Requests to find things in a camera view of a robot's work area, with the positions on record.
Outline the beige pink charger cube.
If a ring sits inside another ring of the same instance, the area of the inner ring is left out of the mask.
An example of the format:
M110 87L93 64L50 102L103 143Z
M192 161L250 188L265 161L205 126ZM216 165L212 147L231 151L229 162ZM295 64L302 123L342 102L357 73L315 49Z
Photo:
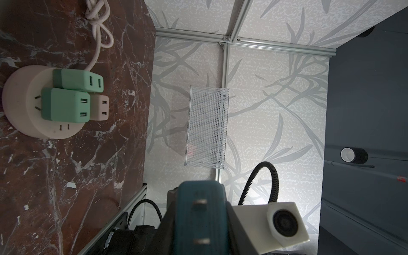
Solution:
M90 121L106 121L109 117L109 97L100 94L90 95Z

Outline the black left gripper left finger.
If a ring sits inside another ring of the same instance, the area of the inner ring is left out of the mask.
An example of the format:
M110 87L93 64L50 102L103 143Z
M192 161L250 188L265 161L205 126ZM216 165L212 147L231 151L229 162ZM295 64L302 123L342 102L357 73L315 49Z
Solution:
M156 231L147 255L173 255L174 254L174 229L175 229L176 202L170 204L169 209Z

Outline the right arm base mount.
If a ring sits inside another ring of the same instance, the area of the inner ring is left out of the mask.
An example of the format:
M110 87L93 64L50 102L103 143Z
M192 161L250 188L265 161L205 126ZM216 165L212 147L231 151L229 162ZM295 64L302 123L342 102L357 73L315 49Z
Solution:
M137 225L130 229L130 221L136 209L144 204L150 204L156 210L160 222L162 214L155 202L150 199L142 199L131 210L129 220L124 229L113 228L105 239L103 247L99 246L96 255L146 255L147 248L151 244L157 229L150 225Z

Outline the mint green charger cube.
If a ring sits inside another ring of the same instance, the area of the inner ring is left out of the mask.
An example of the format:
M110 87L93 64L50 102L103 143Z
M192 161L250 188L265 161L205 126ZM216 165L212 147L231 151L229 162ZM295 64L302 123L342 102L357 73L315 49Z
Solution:
M43 88L41 116L48 121L86 123L90 120L90 94L67 89Z

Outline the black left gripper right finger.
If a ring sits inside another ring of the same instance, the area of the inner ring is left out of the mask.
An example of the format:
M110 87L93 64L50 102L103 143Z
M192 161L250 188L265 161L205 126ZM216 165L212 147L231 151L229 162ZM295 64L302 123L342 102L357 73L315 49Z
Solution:
M255 248L229 202L226 202L226 210L229 253L231 255L254 255Z

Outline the teal charger cube with cable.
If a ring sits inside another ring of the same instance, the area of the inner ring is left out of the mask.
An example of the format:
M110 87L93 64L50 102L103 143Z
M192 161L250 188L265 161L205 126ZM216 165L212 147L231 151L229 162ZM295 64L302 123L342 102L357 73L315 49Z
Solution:
M217 181L186 181L177 189L175 255L227 255L225 189Z

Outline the light green charger cube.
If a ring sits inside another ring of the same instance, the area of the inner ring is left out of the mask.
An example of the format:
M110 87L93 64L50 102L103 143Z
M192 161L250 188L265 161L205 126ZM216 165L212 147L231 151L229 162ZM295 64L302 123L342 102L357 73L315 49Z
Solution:
M53 85L56 88L93 93L104 91L104 78L90 71L54 69L52 75Z

